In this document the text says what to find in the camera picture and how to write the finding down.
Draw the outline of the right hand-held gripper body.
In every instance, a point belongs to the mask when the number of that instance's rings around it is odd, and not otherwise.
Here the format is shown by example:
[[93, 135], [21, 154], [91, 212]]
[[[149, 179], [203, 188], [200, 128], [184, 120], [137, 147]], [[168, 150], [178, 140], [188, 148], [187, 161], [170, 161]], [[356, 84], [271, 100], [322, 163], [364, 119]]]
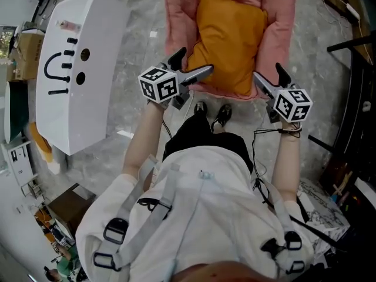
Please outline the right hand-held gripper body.
[[276, 63], [276, 71], [278, 85], [271, 84], [268, 87], [269, 97], [273, 101], [272, 110], [288, 123], [305, 121], [313, 101], [280, 63]]

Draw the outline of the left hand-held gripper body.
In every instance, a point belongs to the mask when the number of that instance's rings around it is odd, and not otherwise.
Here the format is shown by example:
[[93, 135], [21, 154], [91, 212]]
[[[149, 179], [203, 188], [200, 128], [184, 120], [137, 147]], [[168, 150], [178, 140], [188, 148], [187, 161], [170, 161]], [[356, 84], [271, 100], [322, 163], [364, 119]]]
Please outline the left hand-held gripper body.
[[155, 102], [164, 109], [169, 105], [180, 110], [189, 100], [190, 93], [182, 72], [182, 60], [187, 52], [185, 47], [157, 66], [151, 66], [138, 76], [142, 95], [149, 101]]

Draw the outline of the orange pillow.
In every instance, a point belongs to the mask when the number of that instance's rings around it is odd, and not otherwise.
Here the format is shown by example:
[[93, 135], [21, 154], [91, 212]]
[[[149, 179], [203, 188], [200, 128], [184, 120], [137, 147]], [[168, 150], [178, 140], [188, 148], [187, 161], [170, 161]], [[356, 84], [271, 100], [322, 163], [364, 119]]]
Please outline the orange pillow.
[[212, 64], [203, 83], [238, 95], [251, 94], [251, 74], [267, 27], [267, 12], [232, 0], [199, 0], [199, 32], [187, 70]]

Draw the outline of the person's right forearm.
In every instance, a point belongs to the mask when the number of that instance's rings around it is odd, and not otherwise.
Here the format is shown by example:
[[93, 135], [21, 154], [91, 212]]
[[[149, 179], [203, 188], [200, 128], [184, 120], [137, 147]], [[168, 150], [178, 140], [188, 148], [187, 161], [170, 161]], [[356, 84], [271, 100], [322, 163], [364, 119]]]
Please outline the person's right forearm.
[[300, 184], [300, 132], [297, 124], [282, 120], [279, 147], [271, 183], [279, 191], [283, 200], [296, 202]]

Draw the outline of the person's left forearm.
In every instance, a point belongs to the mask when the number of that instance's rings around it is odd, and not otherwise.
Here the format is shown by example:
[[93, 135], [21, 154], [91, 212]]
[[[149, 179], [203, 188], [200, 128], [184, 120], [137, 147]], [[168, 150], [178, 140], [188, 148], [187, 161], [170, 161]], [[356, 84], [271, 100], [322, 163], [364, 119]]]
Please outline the person's left forearm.
[[120, 189], [130, 193], [144, 161], [150, 155], [156, 156], [164, 112], [165, 110], [154, 102], [148, 103], [145, 107], [125, 154], [123, 174], [119, 176], [118, 181]]

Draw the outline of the person's left black shoe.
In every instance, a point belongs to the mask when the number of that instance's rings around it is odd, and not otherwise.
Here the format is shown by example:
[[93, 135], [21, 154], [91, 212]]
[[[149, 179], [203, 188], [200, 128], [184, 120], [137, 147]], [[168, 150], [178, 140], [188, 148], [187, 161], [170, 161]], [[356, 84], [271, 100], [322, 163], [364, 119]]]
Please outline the person's left black shoe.
[[200, 116], [206, 117], [207, 112], [208, 112], [208, 109], [207, 109], [207, 105], [205, 101], [202, 101], [202, 100], [198, 101], [196, 105], [194, 106], [194, 115], [200, 115]]

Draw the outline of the person's black shoe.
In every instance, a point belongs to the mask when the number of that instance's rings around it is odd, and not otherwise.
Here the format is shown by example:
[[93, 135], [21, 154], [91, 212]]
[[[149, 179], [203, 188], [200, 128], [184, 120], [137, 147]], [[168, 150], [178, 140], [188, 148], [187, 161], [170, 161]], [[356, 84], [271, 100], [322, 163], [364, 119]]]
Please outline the person's black shoe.
[[208, 112], [208, 109], [207, 109], [207, 105], [205, 101], [202, 101], [202, 100], [198, 101], [196, 105], [194, 106], [194, 115], [200, 115], [200, 116], [206, 117], [207, 112]]
[[224, 132], [226, 123], [231, 119], [232, 106], [231, 104], [224, 104], [218, 111], [215, 120], [211, 124], [211, 131], [213, 133]]

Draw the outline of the person's right black shoe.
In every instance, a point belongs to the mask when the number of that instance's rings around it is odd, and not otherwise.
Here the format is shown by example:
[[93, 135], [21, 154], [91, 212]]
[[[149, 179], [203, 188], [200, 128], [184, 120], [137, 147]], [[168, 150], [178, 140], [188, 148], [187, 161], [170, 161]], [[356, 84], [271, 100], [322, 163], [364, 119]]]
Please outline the person's right black shoe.
[[211, 131], [213, 133], [224, 132], [226, 123], [231, 119], [232, 106], [231, 104], [224, 104], [218, 111], [215, 120], [211, 124]]

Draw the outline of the pink bottle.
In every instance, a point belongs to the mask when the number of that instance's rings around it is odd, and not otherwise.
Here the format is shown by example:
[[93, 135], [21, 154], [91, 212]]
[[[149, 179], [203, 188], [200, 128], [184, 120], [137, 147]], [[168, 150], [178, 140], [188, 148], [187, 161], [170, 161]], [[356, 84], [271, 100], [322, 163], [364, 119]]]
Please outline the pink bottle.
[[62, 20], [62, 21], [56, 21], [55, 24], [58, 28], [66, 31], [72, 31], [75, 33], [80, 32], [82, 25], [78, 23], [73, 23], [67, 20]]

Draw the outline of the black curved bathtub faucet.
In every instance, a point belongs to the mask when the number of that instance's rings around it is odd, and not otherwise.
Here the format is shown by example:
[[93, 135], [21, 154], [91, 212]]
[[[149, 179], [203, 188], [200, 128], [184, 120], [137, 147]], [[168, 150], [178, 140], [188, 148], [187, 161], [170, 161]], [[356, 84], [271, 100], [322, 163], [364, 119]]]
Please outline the black curved bathtub faucet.
[[55, 75], [50, 75], [48, 73], [48, 66], [49, 64], [55, 59], [57, 58], [58, 56], [61, 56], [62, 53], [61, 52], [58, 52], [58, 53], [55, 53], [53, 54], [45, 63], [44, 65], [44, 68], [43, 68], [43, 73], [44, 75], [48, 78], [48, 79], [52, 79], [52, 80], [60, 80], [60, 81], [64, 81], [66, 83], [69, 83], [71, 78], [69, 76], [55, 76]]

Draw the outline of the marble-pattern table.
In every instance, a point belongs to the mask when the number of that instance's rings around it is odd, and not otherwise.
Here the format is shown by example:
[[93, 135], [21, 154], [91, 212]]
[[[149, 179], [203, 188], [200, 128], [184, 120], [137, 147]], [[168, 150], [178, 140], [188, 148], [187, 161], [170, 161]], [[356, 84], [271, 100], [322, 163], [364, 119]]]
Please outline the marble-pattern table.
[[333, 240], [339, 240], [350, 228], [340, 208], [318, 183], [302, 178], [297, 198], [304, 222]]

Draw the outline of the white shirt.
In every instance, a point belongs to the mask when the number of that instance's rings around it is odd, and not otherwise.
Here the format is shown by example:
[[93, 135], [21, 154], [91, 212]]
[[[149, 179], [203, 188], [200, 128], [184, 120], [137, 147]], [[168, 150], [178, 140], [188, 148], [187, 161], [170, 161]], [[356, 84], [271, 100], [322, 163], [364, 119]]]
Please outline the white shirt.
[[169, 170], [178, 165], [171, 211], [130, 264], [130, 282], [162, 282], [197, 264], [239, 261], [270, 278], [283, 276], [262, 245], [285, 244], [277, 216], [249, 188], [250, 171], [237, 154], [221, 147], [198, 146], [175, 152], [160, 167], [155, 185], [130, 211], [128, 243], [162, 197]]

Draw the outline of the green-lined white basin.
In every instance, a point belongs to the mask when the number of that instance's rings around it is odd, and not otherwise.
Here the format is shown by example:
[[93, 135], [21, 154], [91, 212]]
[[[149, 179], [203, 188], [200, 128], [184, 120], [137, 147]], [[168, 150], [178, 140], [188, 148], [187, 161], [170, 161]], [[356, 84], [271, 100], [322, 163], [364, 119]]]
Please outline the green-lined white basin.
[[7, 82], [5, 88], [4, 135], [12, 142], [29, 122], [28, 85]]

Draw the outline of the brown wooden cabinet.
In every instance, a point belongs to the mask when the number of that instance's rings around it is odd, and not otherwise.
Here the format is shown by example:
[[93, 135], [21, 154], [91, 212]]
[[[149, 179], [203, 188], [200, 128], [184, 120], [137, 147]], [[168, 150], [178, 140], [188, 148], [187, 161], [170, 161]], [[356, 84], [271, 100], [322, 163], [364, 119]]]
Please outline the brown wooden cabinet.
[[78, 226], [95, 199], [94, 193], [76, 183], [48, 203], [47, 208], [62, 231], [76, 239]]

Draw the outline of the white storage rack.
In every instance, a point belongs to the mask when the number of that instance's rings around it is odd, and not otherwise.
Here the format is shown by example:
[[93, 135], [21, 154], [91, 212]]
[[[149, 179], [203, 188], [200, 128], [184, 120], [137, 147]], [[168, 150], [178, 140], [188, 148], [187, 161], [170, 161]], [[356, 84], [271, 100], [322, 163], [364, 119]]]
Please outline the white storage rack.
[[29, 159], [28, 148], [30, 144], [30, 141], [20, 144], [0, 143], [5, 161], [20, 187], [25, 186], [38, 176], [38, 174], [33, 171]]

